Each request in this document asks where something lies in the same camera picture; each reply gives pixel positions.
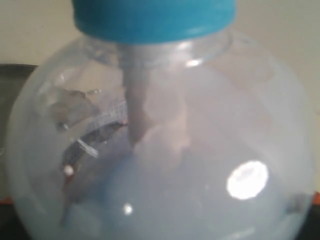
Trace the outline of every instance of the blue bottle cap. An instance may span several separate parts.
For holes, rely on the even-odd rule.
[[[92,37],[154,44],[218,32],[236,13],[235,0],[72,0],[75,25]]]

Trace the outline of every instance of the clear plastic bottle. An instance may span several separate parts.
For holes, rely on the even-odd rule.
[[[105,10],[102,2],[91,4]],[[174,2],[162,1],[163,11],[181,7]],[[233,1],[211,2],[233,13]],[[231,15],[210,34],[157,42],[146,29],[130,38],[129,26],[115,37],[86,30],[77,13],[88,1],[73,4],[87,35],[33,73],[8,125],[11,194],[30,235],[293,240],[315,167],[308,103],[291,70],[222,30]]]

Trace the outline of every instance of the round plastic bottle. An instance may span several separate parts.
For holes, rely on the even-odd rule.
[[[314,193],[304,90],[227,30],[233,0],[73,0],[6,139],[35,240],[293,240]]]

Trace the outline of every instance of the plastic bottle neck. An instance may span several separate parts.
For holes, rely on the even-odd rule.
[[[83,49],[98,62],[119,68],[195,67],[229,48],[232,38],[224,30],[205,37],[162,44],[129,45],[86,36]]]

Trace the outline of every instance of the white wall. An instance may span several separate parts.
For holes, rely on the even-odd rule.
[[[238,0],[234,28],[287,61],[320,113],[319,9],[320,0]],[[78,35],[71,0],[0,0],[0,64],[38,65]]]

